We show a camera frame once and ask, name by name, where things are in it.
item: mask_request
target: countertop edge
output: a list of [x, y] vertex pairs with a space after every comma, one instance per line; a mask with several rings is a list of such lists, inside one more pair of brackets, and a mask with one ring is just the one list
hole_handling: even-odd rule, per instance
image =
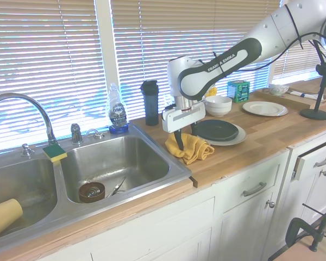
[[22, 245], [12, 247], [0, 253], [0, 260], [38, 260], [65, 247], [120, 226], [140, 215], [175, 202], [193, 189], [195, 189], [193, 182], [190, 179], [185, 179], [144, 197], [57, 229]]

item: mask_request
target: green and yellow sponge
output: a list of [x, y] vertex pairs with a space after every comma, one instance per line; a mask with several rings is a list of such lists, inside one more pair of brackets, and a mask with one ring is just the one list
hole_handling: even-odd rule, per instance
[[66, 152], [58, 144], [49, 145], [43, 148], [43, 152], [46, 155], [46, 157], [49, 158], [52, 162], [67, 157]]

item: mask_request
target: faucet spout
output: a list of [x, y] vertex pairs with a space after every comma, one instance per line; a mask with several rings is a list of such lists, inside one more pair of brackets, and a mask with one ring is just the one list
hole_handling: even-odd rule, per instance
[[42, 115], [43, 120], [45, 121], [46, 128], [47, 128], [46, 132], [47, 132], [47, 137], [48, 137], [48, 144], [50, 144], [50, 145], [57, 144], [57, 139], [54, 136], [51, 121], [47, 115], [47, 112], [44, 110], [44, 108], [41, 106], [40, 103], [38, 103], [33, 98], [30, 98], [29, 96], [24, 95], [24, 94], [15, 94], [15, 93], [0, 94], [0, 101], [9, 99], [9, 98], [23, 99], [23, 100], [30, 102], [32, 105], [34, 105], [35, 108], [38, 109], [38, 111]]

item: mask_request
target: small white bowl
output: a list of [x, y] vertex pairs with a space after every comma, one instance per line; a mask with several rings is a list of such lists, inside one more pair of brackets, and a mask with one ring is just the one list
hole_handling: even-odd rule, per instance
[[269, 83], [268, 88], [271, 94], [281, 96], [288, 91], [289, 86]]
[[205, 110], [212, 116], [214, 117], [222, 117], [224, 115], [226, 115], [227, 113], [230, 112], [231, 107], [227, 107], [227, 108], [214, 108], [214, 107], [210, 107], [208, 105], [205, 106]]
[[205, 105], [213, 108], [227, 108], [232, 107], [232, 99], [222, 96], [209, 96], [205, 98]]

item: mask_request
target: window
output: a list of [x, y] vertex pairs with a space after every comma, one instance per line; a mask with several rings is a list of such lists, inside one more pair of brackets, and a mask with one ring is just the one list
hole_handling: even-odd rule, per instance
[[[303, 49], [300, 45], [296, 45], [275, 62], [272, 83], [286, 84], [319, 77], [315, 67], [320, 63], [320, 59], [314, 46], [309, 42], [304, 42], [302, 45]], [[326, 55], [326, 50], [322, 47], [321, 50]]]
[[[0, 0], [0, 94], [36, 99], [57, 137], [105, 126], [106, 83], [94, 0]], [[39, 112], [0, 102], [0, 149], [47, 140]]]
[[[228, 50], [278, 7], [278, 0], [111, 0], [119, 84], [129, 118], [145, 115], [139, 90], [144, 80], [158, 80], [159, 109], [167, 105], [170, 59], [188, 55], [209, 61], [212, 52]], [[226, 95], [227, 82], [234, 79], [250, 81], [251, 90], [263, 88], [268, 73], [269, 67], [233, 73], [216, 84], [218, 94]]]

